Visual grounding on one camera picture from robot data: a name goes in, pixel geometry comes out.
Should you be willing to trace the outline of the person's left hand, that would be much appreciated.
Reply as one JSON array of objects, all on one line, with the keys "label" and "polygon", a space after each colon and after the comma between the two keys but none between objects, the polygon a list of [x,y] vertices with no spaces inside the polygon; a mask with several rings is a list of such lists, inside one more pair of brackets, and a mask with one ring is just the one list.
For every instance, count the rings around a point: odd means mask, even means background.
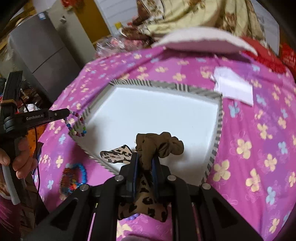
[{"label": "person's left hand", "polygon": [[12,162],[13,170],[16,171],[18,179],[26,178],[27,175],[37,168],[38,161],[30,156],[29,142],[26,137],[18,143],[20,154]]}]

